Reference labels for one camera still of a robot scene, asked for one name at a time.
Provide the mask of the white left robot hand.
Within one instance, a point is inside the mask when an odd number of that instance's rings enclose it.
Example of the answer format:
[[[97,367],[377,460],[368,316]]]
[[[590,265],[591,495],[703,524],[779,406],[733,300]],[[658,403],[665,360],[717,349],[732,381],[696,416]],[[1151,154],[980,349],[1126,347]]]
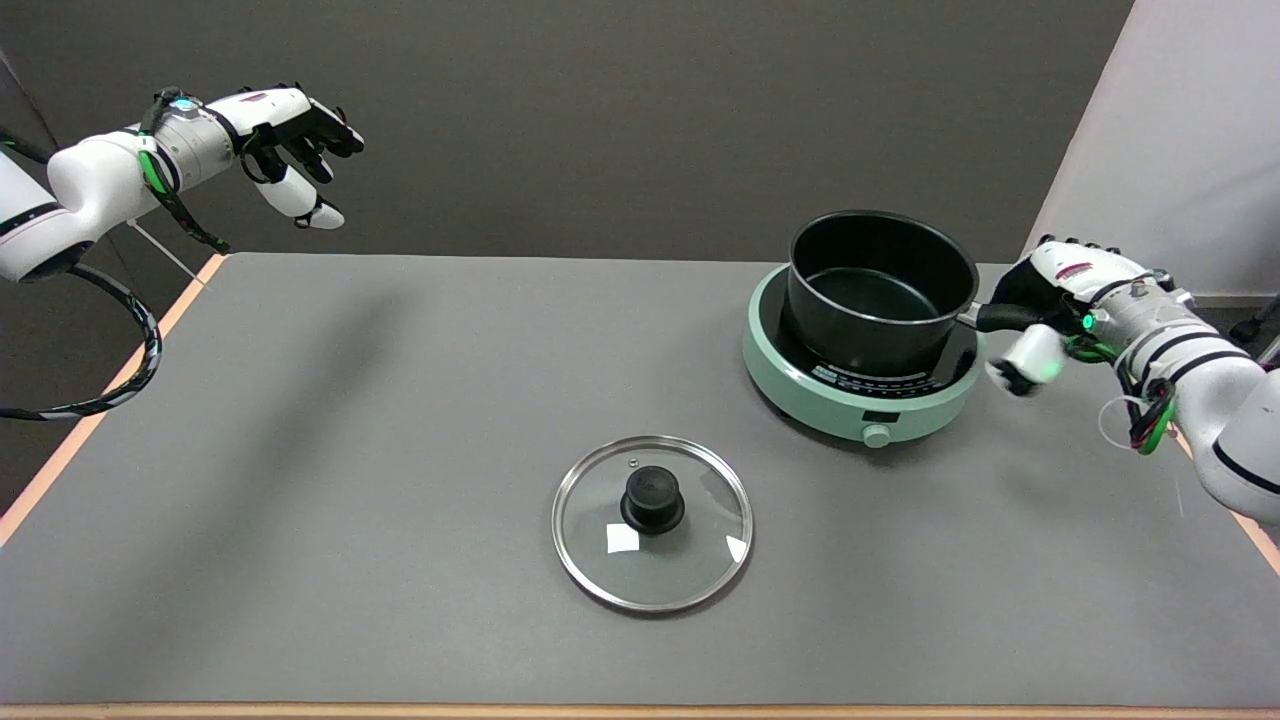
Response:
[[[260,196],[300,229],[334,231],[340,209],[319,192],[333,182],[326,158],[365,150],[364,136],[339,108],[328,108],[298,85],[244,88],[204,106],[230,138],[233,155]]]

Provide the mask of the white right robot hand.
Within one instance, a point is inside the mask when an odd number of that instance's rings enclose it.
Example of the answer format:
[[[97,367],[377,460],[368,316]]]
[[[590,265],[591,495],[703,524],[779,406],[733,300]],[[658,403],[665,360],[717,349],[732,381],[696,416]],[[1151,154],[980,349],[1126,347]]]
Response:
[[[1172,288],[1166,272],[1144,268],[1117,249],[1047,234],[1001,275],[989,301],[972,306],[968,322],[980,333],[1019,334],[987,363],[987,372],[1010,395],[1027,397],[1059,378],[1070,338],[1091,338],[1102,327],[1098,314],[1107,297],[1155,288]]]

